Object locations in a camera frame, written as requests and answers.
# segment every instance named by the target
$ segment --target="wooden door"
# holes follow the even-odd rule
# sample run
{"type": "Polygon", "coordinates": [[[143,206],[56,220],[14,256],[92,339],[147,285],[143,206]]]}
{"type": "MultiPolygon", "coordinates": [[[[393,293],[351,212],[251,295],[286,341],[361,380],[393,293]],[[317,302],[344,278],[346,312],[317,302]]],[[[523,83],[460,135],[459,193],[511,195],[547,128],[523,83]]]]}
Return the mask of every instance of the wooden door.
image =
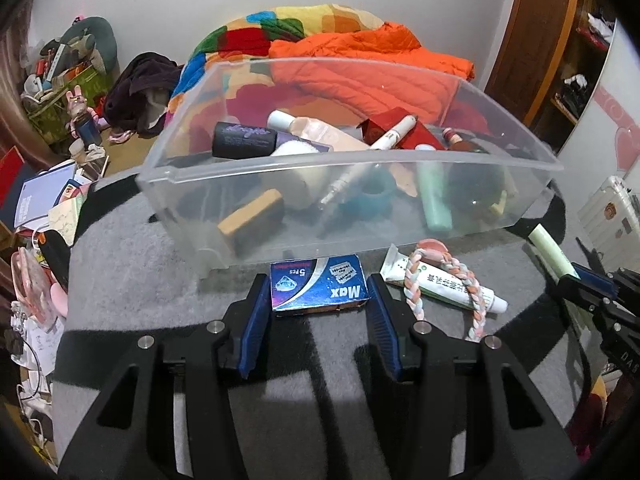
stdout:
{"type": "Polygon", "coordinates": [[[514,0],[485,92],[526,124],[556,74],[576,6],[577,0],[514,0]]]}

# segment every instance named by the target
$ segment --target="clear plastic bin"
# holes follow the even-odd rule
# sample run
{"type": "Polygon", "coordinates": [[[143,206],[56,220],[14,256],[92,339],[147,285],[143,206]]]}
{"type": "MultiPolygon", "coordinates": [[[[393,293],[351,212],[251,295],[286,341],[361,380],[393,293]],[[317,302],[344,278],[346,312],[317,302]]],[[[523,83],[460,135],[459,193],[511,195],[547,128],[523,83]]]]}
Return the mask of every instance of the clear plastic bin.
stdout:
{"type": "Polygon", "coordinates": [[[357,253],[510,226],[559,170],[551,150],[526,127],[455,76],[385,62],[312,58],[217,63],[156,140],[138,183],[180,254],[204,277],[211,269],[236,264],[357,253]],[[217,121],[265,126],[268,114],[280,109],[354,133],[368,115],[399,105],[416,112],[436,136],[446,126],[455,127],[489,154],[390,150],[245,160],[211,156],[217,121]],[[241,240],[231,240],[219,227],[268,189],[285,195],[302,178],[328,190],[355,166],[363,177],[340,195],[331,213],[319,212],[316,203],[299,208],[285,200],[281,221],[258,218],[242,231],[241,240]],[[412,186],[420,189],[418,170],[434,169],[444,176],[442,197],[452,216],[451,228],[444,231],[428,227],[420,192],[412,196],[412,186]],[[389,189],[389,182],[400,181],[409,193],[398,186],[389,189]]]}

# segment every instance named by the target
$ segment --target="pink bag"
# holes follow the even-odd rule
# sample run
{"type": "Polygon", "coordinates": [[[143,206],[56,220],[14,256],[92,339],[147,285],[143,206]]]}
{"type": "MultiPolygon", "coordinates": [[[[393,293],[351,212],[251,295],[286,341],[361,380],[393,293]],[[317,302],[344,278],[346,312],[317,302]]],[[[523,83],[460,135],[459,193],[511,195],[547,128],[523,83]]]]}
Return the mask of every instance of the pink bag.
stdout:
{"type": "Polygon", "coordinates": [[[56,322],[51,302],[51,282],[36,258],[24,247],[11,255],[11,273],[15,297],[35,317],[38,325],[48,332],[56,322]]]}

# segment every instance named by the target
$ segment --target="braided hair tie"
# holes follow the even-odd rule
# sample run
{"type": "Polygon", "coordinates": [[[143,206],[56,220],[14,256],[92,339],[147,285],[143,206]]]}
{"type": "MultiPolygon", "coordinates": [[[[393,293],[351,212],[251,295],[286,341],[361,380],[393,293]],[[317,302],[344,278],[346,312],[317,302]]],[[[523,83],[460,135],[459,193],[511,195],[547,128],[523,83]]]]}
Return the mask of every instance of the braided hair tie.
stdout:
{"type": "Polygon", "coordinates": [[[478,283],[475,274],[465,264],[451,256],[446,246],[438,240],[428,239],[418,242],[407,261],[404,272],[404,296],[414,313],[415,319],[418,321],[424,320],[422,297],[418,286],[420,262],[446,270],[449,274],[462,281],[474,305],[473,326],[469,329],[466,339],[479,342],[484,337],[484,324],[486,322],[486,303],[482,297],[480,283],[478,283]]]}

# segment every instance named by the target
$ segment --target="black and gray blanket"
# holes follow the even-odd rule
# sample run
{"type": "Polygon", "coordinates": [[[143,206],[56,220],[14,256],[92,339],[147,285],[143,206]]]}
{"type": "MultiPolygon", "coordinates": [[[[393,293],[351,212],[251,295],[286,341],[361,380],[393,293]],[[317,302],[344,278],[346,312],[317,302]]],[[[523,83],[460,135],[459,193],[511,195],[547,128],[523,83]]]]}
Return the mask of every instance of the black and gray blanket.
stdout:
{"type": "MultiPolygon", "coordinates": [[[[120,355],[140,336],[219,319],[246,296],[256,273],[268,273],[267,264],[233,267],[196,280],[152,215],[126,174],[100,181],[82,208],[53,386],[59,457],[120,355]]],[[[526,242],[540,222],[571,261],[598,265],[553,185],[514,227],[448,240],[447,246],[509,302],[506,313],[487,320],[486,331],[510,346],[565,426],[606,360],[599,337],[571,323],[549,295],[552,282],[526,242]]],[[[367,275],[380,270],[385,253],[360,254],[367,275]]],[[[390,290],[400,297],[398,288],[390,290]]],[[[464,337],[468,312],[424,303],[435,326],[464,337]]],[[[263,345],[250,380],[229,392],[249,477],[388,479],[414,386],[385,375],[367,338],[364,311],[275,319],[263,345]]],[[[188,471],[179,445],[184,414],[174,417],[178,470],[188,471]]],[[[452,472],[463,468],[463,447],[456,438],[452,472]]]]}

